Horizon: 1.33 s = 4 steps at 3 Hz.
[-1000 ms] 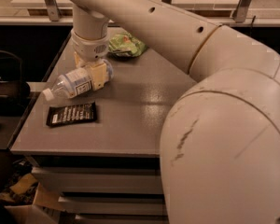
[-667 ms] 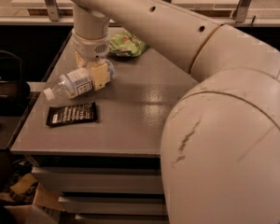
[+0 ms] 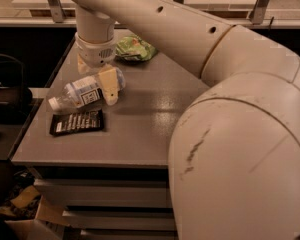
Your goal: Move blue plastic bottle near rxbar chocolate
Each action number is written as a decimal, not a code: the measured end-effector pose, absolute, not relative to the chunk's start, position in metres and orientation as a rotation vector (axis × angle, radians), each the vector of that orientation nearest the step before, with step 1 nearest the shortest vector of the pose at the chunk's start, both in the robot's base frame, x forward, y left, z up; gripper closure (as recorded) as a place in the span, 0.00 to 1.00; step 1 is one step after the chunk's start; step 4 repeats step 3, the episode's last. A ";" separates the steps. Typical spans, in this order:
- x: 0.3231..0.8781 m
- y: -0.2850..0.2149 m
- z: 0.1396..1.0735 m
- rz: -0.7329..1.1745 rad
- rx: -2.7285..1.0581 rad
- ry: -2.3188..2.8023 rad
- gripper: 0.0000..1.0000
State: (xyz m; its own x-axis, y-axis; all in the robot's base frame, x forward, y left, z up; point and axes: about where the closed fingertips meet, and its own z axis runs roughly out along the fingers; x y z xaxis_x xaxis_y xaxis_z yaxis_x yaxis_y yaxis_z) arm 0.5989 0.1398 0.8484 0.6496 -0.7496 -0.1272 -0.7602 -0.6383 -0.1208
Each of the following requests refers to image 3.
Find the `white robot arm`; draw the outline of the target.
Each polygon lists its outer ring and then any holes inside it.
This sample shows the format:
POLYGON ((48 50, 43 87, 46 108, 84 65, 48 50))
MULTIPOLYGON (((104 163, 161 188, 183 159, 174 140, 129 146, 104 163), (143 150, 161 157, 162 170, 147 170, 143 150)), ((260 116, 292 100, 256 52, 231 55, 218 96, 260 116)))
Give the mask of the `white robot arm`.
POLYGON ((179 240, 300 240, 300 57, 170 0, 72 0, 206 84, 169 148, 179 240))

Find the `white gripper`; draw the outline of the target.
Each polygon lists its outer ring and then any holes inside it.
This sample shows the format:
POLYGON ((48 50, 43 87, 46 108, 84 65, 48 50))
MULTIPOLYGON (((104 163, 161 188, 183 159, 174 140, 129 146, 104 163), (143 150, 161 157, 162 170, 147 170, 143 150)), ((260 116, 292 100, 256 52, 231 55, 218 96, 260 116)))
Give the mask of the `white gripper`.
POLYGON ((107 63, 115 58, 116 40, 105 43, 89 43, 75 34, 78 47, 77 66, 80 75, 89 75, 97 72, 97 67, 103 67, 98 71, 99 86, 108 105, 114 105, 118 101, 118 80, 116 69, 107 63))

